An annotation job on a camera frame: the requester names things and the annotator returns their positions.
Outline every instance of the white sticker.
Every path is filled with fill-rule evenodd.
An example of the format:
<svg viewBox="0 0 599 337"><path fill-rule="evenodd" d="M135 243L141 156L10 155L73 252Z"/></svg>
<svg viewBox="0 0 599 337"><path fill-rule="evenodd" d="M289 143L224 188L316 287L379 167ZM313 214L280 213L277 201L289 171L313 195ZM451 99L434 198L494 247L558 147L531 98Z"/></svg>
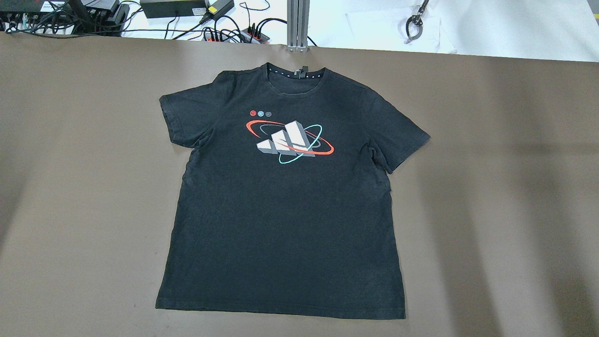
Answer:
<svg viewBox="0 0 599 337"><path fill-rule="evenodd" d="M61 7L65 4L65 1L44 1L41 6L40 12L54 12L57 7Z"/></svg>
<svg viewBox="0 0 599 337"><path fill-rule="evenodd" d="M193 15L204 15L206 14L206 8L192 8Z"/></svg>

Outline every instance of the black t-shirt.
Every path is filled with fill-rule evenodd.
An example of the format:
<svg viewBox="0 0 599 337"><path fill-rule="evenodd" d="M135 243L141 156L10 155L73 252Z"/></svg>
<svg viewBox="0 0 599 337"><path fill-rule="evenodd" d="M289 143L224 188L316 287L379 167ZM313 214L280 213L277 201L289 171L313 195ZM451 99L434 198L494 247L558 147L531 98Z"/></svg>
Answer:
<svg viewBox="0 0 599 337"><path fill-rule="evenodd" d="M327 68L160 98L189 157L156 307L405 318L386 173L429 135Z"/></svg>

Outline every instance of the neckline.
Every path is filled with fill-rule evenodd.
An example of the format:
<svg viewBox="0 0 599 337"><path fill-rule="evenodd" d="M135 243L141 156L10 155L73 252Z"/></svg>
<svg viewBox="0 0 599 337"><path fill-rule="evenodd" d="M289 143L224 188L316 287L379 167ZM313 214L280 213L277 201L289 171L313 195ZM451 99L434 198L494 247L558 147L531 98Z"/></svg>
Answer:
<svg viewBox="0 0 599 337"><path fill-rule="evenodd" d="M284 77L288 77L289 81L301 81L301 79L294 79L291 78L291 76L293 75L294 71L292 70L286 70L280 67L277 67L276 65L270 63L270 62L266 62L261 66L261 72L262 72L262 79L264 80L266 86L269 87L269 89L271 91L273 91L275 94L279 95L279 96L283 96L283 97L288 97L288 98L301 98L301 97L306 97L309 95L313 95L315 92L317 92L320 87L326 82L326 80L329 77L330 74L330 70L327 69L326 67L323 67L317 71L309 71L306 73L306 76L309 78L317 78L317 77L321 77L320 81L318 81L318 84L316 84L313 88L311 88L308 91L305 92L300 92L298 94L289 94L287 92L282 92L281 90L279 90L278 88L276 88L268 79L268 73L269 72L273 72L276 74L283 74Z"/></svg>

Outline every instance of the printed logo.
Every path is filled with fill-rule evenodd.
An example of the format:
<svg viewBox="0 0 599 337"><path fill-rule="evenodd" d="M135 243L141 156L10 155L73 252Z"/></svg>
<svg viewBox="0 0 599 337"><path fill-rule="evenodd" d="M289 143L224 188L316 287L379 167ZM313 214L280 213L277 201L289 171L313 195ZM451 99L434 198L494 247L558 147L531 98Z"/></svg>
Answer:
<svg viewBox="0 0 599 337"><path fill-rule="evenodd" d="M273 121L250 121L246 128L256 137L270 139L263 140L256 144L256 148L265 154L279 155L280 164L292 163L301 157L315 157L317 155L330 155L335 151L326 139L322 138L322 126L319 124L303 127L298 121L283 124ZM315 149L325 148L325 151L314 151ZM288 160L283 156L292 156Z"/></svg>

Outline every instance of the white floor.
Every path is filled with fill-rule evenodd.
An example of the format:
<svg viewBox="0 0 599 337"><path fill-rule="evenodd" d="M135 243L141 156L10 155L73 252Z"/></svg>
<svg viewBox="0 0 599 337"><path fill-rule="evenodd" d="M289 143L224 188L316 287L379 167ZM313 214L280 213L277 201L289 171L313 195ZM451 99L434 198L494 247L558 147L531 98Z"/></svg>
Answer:
<svg viewBox="0 0 599 337"><path fill-rule="evenodd" d="M228 14L243 29L248 18L240 2L237 0ZM585 0L430 0L422 37L405 44L405 22L421 3L313 0L308 34L322 47L599 62L599 25ZM267 11L251 11L252 22L267 17L286 19L286 1L271 0L270 4ZM247 5L264 8L266 3L247 0ZM170 18L148 20L140 13L130 29L163 29L168 21ZM182 17L176 29L189 29L197 21L197 17ZM227 19L221 19L217 27L235 28ZM269 22L262 32L272 38L271 43L287 42L282 23ZM164 38L164 33L131 32L125 36Z"/></svg>

